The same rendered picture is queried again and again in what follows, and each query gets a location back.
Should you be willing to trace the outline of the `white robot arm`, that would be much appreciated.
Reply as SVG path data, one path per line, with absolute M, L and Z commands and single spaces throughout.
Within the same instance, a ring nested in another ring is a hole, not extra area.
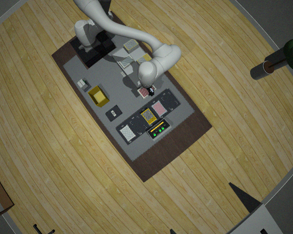
M 80 41 L 79 49 L 88 53 L 93 48 L 101 45 L 96 35 L 103 30 L 126 38 L 142 41 L 152 48 L 153 58 L 142 62 L 137 70 L 140 84 L 149 88 L 164 72 L 172 68 L 181 57 L 179 46 L 167 45 L 160 42 L 153 35 L 118 24 L 113 21 L 109 11 L 111 0 L 73 0 L 77 7 L 90 19 L 79 20 L 74 25 L 74 31 Z

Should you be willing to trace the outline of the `yellow waste bin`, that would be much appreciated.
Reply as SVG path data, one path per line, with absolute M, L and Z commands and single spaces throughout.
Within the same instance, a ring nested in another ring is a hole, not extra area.
M 104 106 L 106 103 L 109 102 L 109 99 L 106 97 L 104 100 L 102 100 L 100 103 L 98 103 L 98 101 L 96 100 L 96 98 L 94 97 L 94 94 L 96 94 L 98 91 L 101 91 L 101 88 L 99 88 L 98 86 L 95 86 L 92 90 L 90 90 L 88 92 L 89 96 L 91 97 L 91 99 L 93 100 L 93 102 L 95 103 L 96 106 L 102 107 Z M 102 94 L 105 96 L 105 93 L 102 92 Z M 95 102 L 96 101 L 96 102 Z

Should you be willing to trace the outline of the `white multi-trough reservoir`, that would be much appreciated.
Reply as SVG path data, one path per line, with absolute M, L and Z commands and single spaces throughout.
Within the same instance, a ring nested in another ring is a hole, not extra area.
M 119 64 L 125 69 L 128 66 L 130 66 L 131 64 L 134 63 L 134 60 L 132 59 L 132 57 L 130 55 L 128 55 L 127 57 L 125 57 L 124 59 L 122 59 Z

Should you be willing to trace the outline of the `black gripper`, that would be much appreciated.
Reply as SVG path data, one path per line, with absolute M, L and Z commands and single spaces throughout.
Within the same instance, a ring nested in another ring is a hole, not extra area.
M 153 96 L 154 95 L 154 90 L 152 89 L 152 87 L 147 88 L 148 92 L 149 92 L 149 96 Z

